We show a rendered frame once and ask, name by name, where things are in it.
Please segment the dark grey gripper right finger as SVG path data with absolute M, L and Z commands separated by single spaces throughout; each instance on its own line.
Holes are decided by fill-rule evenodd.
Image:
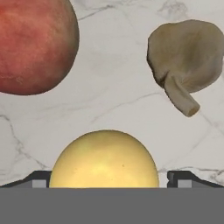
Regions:
M 200 179 L 190 171 L 168 171 L 167 178 L 168 188 L 222 188 L 222 185 Z

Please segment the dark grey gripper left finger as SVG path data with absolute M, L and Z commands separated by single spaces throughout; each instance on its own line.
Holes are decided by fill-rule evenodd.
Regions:
M 27 177 L 2 185 L 2 188 L 17 187 L 17 188 L 48 188 L 51 171 L 33 171 Z

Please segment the yellow round fruit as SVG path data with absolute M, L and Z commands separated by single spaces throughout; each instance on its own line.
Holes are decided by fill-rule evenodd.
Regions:
M 51 188 L 158 187 L 151 154 L 133 136 L 99 130 L 80 136 L 59 155 L 50 177 Z

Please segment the beige mushroom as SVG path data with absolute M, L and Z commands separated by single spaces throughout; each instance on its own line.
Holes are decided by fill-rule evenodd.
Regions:
M 224 33 L 209 22 L 162 24 L 148 37 L 147 62 L 153 78 L 187 117 L 200 110 L 192 94 L 220 77 L 223 59 Z

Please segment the red peach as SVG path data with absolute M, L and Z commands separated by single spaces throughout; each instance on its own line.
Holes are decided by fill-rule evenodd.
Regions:
M 0 0 L 0 92 L 55 88 L 70 72 L 79 42 L 70 0 Z

